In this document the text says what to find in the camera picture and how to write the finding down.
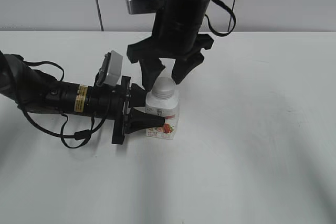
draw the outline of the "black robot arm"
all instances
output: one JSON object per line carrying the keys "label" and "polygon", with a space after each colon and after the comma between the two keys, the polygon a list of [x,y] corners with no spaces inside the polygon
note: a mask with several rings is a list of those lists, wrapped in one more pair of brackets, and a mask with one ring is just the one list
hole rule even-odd
{"label": "black robot arm", "polygon": [[[232,11],[221,1],[215,4]],[[175,59],[172,78],[179,84],[204,57],[202,49],[211,49],[213,39],[198,34],[210,0],[127,0],[130,14],[156,12],[152,36],[129,45],[127,56],[131,63],[140,62],[142,84],[150,91],[155,80],[165,68],[160,58]]]}

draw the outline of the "warning label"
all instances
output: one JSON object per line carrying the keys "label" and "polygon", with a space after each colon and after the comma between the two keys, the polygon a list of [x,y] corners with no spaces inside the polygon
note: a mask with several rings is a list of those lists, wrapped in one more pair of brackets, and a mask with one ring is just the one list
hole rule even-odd
{"label": "warning label", "polygon": [[87,92],[88,92],[88,86],[79,85],[74,107],[75,112],[83,113]]}

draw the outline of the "table surface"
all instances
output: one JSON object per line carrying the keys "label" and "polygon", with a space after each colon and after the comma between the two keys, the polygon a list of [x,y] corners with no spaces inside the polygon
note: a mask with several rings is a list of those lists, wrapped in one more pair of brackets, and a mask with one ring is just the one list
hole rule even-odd
{"label": "table surface", "polygon": [[[103,55],[149,33],[0,32],[0,50],[92,84]],[[336,223],[336,33],[233,33],[179,85],[175,139],[78,150],[0,96],[1,223]],[[172,62],[168,65],[168,75]],[[52,67],[45,72],[60,76]],[[140,83],[138,64],[123,75]],[[53,131],[64,118],[33,115]],[[87,129],[70,117],[66,133]]]}

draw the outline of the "metal cylinder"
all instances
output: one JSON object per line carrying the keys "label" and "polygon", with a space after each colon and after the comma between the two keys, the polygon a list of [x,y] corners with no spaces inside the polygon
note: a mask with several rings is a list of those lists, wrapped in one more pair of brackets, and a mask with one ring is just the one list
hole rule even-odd
{"label": "metal cylinder", "polygon": [[159,45],[176,55],[189,52],[203,22],[210,0],[166,0],[161,25],[158,28]]}

